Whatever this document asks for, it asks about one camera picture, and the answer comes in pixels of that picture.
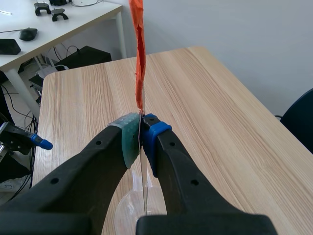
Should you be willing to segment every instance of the computer mouse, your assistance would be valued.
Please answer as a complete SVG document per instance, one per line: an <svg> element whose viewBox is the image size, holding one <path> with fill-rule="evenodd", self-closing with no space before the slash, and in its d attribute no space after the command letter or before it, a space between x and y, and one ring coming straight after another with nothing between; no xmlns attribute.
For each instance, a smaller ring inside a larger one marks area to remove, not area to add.
<svg viewBox="0 0 313 235"><path fill-rule="evenodd" d="M19 39L23 41L31 41L36 37L38 29L36 28L25 28L20 31Z"/></svg>

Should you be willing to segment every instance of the wooden table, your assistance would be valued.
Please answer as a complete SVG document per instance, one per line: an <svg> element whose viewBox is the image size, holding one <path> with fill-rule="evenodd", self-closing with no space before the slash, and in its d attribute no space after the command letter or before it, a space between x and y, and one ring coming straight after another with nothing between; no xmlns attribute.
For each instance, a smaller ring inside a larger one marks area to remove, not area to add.
<svg viewBox="0 0 313 235"><path fill-rule="evenodd" d="M37 149L34 182L80 152L109 122L137 111L134 71L130 58L45 79L39 135L54 148ZM172 125L231 204L266 214L279 234L312 234L313 155L205 48L148 55L145 102L147 112ZM128 171L111 201L105 234L114 234L116 207L131 188Z"/></svg>

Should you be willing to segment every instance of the green gripper pad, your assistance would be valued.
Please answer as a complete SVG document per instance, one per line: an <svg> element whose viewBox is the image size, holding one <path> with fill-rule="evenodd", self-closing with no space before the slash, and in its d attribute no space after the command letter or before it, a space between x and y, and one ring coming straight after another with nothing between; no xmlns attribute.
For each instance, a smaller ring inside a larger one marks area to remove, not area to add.
<svg viewBox="0 0 313 235"><path fill-rule="evenodd" d="M124 162L126 167L130 169L139 155L139 114L129 113L114 122L111 122L108 126L117 126L122 129L122 150Z"/></svg>

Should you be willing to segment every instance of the orange tape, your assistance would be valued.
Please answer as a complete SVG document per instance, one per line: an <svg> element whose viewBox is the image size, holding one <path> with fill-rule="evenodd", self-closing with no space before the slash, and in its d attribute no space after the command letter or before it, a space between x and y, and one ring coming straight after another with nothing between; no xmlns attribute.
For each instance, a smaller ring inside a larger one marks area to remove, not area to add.
<svg viewBox="0 0 313 235"><path fill-rule="evenodd" d="M143 35L143 3L142 0L129 0L137 38L137 63L136 63L136 103L142 111L142 86L146 71L146 51Z"/></svg>

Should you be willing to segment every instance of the chair back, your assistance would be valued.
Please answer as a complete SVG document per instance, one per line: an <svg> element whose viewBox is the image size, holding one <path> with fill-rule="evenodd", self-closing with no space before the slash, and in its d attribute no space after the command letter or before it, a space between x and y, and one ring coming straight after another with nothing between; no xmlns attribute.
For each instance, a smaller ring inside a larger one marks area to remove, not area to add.
<svg viewBox="0 0 313 235"><path fill-rule="evenodd" d="M313 153L313 89L302 95L280 121Z"/></svg>

